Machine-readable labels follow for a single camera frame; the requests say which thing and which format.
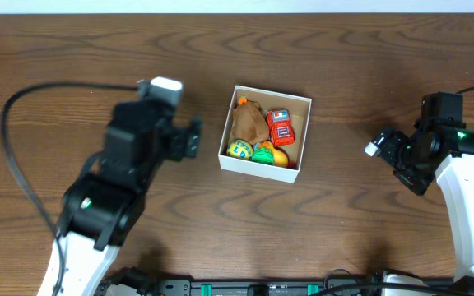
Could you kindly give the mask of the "yellow ball blue letters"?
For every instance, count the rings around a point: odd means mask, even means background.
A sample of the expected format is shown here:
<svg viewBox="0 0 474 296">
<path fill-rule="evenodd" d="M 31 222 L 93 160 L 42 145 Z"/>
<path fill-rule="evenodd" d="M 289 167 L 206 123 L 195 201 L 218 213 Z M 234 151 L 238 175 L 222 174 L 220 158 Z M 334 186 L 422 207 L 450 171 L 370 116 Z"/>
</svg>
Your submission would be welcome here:
<svg viewBox="0 0 474 296">
<path fill-rule="evenodd" d="M 226 155 L 236 159 L 250 160 L 253 156 L 253 147 L 247 141 L 235 140 L 228 145 Z"/>
</svg>

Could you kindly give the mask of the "brown plush capybara toy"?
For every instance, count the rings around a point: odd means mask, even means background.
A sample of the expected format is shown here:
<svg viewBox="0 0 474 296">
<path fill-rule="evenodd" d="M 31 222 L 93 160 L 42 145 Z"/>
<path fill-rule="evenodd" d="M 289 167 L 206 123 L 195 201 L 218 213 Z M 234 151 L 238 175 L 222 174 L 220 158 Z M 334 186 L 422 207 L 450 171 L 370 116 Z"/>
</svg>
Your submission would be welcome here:
<svg viewBox="0 0 474 296">
<path fill-rule="evenodd" d="M 231 134 L 234 138 L 255 145 L 268 139 L 270 132 L 263 111 L 258 102 L 249 100 L 245 95 L 237 99 L 232 110 L 233 126 Z"/>
</svg>

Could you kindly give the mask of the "green plastic turbine toy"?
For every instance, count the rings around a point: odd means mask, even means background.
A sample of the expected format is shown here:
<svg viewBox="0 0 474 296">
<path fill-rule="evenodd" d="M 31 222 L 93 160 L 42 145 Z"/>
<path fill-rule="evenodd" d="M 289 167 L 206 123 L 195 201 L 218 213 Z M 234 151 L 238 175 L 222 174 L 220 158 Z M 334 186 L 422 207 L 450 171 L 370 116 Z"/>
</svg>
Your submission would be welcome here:
<svg viewBox="0 0 474 296">
<path fill-rule="evenodd" d="M 257 148 L 250 160 L 259 164 L 274 165 L 273 153 L 265 148 Z"/>
</svg>

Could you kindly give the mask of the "red toy car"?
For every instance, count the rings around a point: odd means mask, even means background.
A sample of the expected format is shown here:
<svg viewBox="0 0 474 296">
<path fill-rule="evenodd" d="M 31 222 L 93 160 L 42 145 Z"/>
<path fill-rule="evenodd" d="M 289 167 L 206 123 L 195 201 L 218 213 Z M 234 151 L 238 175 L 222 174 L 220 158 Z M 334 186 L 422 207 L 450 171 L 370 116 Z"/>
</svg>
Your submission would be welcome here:
<svg viewBox="0 0 474 296">
<path fill-rule="evenodd" d="M 295 134 L 291 126 L 290 114 L 287 109 L 272 109 L 266 115 L 271 142 L 274 146 L 288 146 L 295 142 Z"/>
</svg>

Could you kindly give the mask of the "orange rubber duck blue cap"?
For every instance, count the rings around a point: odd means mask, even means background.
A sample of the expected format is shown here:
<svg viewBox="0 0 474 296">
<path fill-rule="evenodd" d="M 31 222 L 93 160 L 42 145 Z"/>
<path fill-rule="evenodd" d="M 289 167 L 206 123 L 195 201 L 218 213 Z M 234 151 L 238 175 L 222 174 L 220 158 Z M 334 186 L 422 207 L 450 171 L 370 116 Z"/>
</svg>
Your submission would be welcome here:
<svg viewBox="0 0 474 296">
<path fill-rule="evenodd" d="M 263 141 L 254 146 L 254 150 L 257 148 L 269 149 L 273 153 L 274 165 L 276 167 L 281 167 L 285 169 L 293 169 L 295 167 L 295 162 L 293 162 L 288 154 L 282 149 L 276 148 L 270 141 Z"/>
</svg>

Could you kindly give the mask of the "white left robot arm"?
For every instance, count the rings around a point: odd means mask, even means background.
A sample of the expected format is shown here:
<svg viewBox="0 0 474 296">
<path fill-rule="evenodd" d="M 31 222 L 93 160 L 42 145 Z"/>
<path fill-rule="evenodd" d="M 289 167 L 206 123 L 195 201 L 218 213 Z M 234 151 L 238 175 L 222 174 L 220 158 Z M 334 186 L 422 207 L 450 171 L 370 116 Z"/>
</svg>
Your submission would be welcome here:
<svg viewBox="0 0 474 296">
<path fill-rule="evenodd" d="M 165 160 L 194 158 L 202 122 L 173 124 L 182 82 L 140 81 L 138 101 L 117 104 L 102 151 L 92 155 L 63 197 L 60 237 L 41 295 L 92 295 L 145 209 L 146 194 Z"/>
</svg>

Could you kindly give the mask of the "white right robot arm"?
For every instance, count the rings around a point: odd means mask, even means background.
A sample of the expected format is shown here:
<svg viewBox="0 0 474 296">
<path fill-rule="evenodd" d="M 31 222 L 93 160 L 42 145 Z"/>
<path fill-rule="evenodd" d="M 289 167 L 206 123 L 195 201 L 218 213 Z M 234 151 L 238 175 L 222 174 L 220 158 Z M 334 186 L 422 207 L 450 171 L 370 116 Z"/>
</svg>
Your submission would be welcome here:
<svg viewBox="0 0 474 296">
<path fill-rule="evenodd" d="M 449 291 L 474 295 L 474 132 L 439 126 L 412 136 L 390 127 L 365 147 L 393 168 L 394 176 L 422 196 L 431 183 L 448 211 L 457 271 Z"/>
</svg>

